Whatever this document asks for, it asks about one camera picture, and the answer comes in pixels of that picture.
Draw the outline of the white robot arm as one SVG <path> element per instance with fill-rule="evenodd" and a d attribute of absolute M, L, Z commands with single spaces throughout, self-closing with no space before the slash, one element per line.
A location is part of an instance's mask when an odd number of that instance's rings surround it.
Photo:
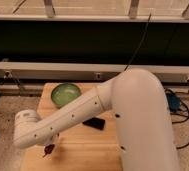
<path fill-rule="evenodd" d="M 123 171 L 180 171 L 164 88 L 140 68 L 93 87 L 46 118 L 30 109 L 18 112 L 14 145 L 47 146 L 57 134 L 108 110 L 114 112 Z"/>

